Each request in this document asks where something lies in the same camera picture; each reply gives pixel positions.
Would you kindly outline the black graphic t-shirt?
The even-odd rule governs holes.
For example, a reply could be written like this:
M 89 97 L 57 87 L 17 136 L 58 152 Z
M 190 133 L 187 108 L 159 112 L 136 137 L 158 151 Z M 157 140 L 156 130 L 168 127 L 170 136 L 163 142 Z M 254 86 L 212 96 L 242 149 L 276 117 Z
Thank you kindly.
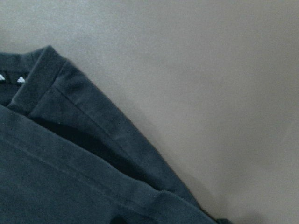
M 3 224 L 226 224 L 51 46 L 0 55 Z

